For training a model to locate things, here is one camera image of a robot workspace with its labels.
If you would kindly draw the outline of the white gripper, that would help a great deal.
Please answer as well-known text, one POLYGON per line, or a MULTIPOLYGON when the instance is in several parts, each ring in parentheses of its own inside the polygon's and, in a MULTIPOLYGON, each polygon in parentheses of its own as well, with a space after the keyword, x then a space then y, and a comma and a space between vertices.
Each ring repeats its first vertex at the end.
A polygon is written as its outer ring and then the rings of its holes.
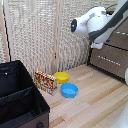
POLYGON ((91 41, 90 48, 91 49, 102 49, 104 44, 105 44, 105 42, 95 43, 94 41, 91 41))

